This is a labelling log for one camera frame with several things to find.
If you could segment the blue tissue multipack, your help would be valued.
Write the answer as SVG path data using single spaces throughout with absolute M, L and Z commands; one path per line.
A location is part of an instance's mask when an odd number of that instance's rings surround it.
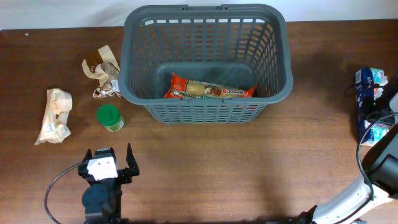
M 388 124 L 377 124 L 367 134 L 368 126 L 382 115 L 382 109 L 376 108 L 376 100 L 383 93 L 383 86 L 388 84 L 384 70 L 362 67 L 355 73 L 356 102 L 358 106 L 359 140 L 362 145 L 375 145 L 389 130 Z

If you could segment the green lid seasoning jar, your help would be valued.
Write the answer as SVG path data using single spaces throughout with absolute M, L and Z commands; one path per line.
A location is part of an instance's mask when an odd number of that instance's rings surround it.
M 124 126 L 124 118 L 114 105 L 101 106 L 96 117 L 101 125 L 111 132 L 119 131 Z

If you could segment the beige plastic bag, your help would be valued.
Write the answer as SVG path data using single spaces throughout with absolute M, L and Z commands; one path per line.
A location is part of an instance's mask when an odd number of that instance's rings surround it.
M 47 90 L 47 102 L 42 127 L 35 145 L 49 142 L 61 143 L 71 132 L 67 127 L 68 115 L 72 110 L 72 96 L 59 88 Z

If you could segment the orange spaghetti packet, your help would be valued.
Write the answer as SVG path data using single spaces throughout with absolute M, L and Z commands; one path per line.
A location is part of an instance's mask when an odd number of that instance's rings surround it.
M 257 85 L 248 90 L 241 90 L 229 86 L 223 86 L 214 83 L 199 82 L 179 77 L 172 74 L 171 87 L 164 95 L 164 98 L 179 99 L 230 99 L 230 98 L 251 98 Z

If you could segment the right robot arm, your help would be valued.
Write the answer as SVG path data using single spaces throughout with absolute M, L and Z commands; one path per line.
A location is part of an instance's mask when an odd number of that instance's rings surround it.
M 358 102 L 358 178 L 339 195 L 302 212 L 292 223 L 357 223 L 361 215 L 397 199 L 397 78 L 363 67 L 354 84 Z

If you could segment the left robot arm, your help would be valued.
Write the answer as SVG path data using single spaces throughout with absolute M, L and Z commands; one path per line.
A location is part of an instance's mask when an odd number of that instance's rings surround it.
M 126 162 L 126 168 L 116 168 L 116 155 L 112 147 L 98 149 L 95 153 L 87 150 L 78 166 L 78 175 L 90 185 L 81 198 L 85 223 L 130 222 L 121 216 L 122 186 L 132 183 L 132 178 L 140 174 L 130 144 L 127 145 Z

